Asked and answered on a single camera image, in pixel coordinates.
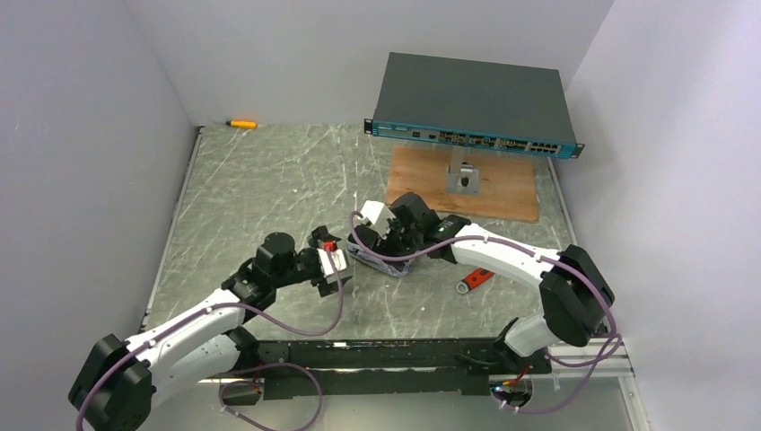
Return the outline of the black umbrella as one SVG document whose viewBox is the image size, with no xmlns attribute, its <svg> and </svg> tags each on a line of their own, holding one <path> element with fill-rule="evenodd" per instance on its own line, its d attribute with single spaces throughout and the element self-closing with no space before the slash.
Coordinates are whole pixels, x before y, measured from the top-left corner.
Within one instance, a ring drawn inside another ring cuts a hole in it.
<svg viewBox="0 0 761 431">
<path fill-rule="evenodd" d="M 392 277 L 405 277 L 409 274 L 412 267 L 411 260 L 389 261 L 379 259 L 376 257 L 376 254 L 399 257 L 411 254 L 411 251 L 404 250 L 397 244 L 382 238 L 378 233 L 366 226 L 357 226 L 356 233 L 360 242 L 371 250 L 372 253 L 363 249 L 355 237 L 350 234 L 346 244 L 346 251 L 350 256 Z"/>
</svg>

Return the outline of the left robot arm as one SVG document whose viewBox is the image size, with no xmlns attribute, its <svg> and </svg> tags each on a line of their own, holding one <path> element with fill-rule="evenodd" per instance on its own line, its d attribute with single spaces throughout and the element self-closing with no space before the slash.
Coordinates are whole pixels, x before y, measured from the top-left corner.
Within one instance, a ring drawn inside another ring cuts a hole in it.
<svg viewBox="0 0 761 431">
<path fill-rule="evenodd" d="M 342 294 L 346 255 L 321 225 L 306 248 L 288 233 L 271 233 L 207 298 L 162 325 L 127 339 L 109 334 L 86 357 L 68 393 L 74 427 L 136 430 L 152 409 L 182 389 L 243 364 L 257 365 L 259 344 L 243 325 L 267 314 L 278 289 L 308 282 L 325 297 Z"/>
</svg>

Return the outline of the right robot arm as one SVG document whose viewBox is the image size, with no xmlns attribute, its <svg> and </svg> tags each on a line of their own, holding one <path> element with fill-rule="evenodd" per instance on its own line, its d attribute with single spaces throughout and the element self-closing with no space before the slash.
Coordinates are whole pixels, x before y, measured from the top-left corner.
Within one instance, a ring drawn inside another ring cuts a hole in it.
<svg viewBox="0 0 761 431">
<path fill-rule="evenodd" d="M 584 347 L 603 321 L 611 321 L 615 296 L 590 254 L 528 245 L 491 233 L 460 215 L 439 216 L 408 192 L 391 205 L 366 201 L 356 236 L 372 259 L 406 263 L 419 256 L 479 267 L 533 289 L 541 308 L 508 324 L 506 349 L 528 357 L 556 342 Z"/>
</svg>

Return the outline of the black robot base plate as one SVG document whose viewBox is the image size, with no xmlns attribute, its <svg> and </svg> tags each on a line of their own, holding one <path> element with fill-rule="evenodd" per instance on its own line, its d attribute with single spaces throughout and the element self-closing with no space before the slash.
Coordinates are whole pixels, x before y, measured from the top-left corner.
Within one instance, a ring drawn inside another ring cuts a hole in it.
<svg viewBox="0 0 761 431">
<path fill-rule="evenodd" d="M 543 352 L 508 353 L 493 338 L 262 340 L 224 377 L 257 377 L 265 400 L 315 394 L 457 392 L 486 396 L 490 383 L 550 374 Z"/>
</svg>

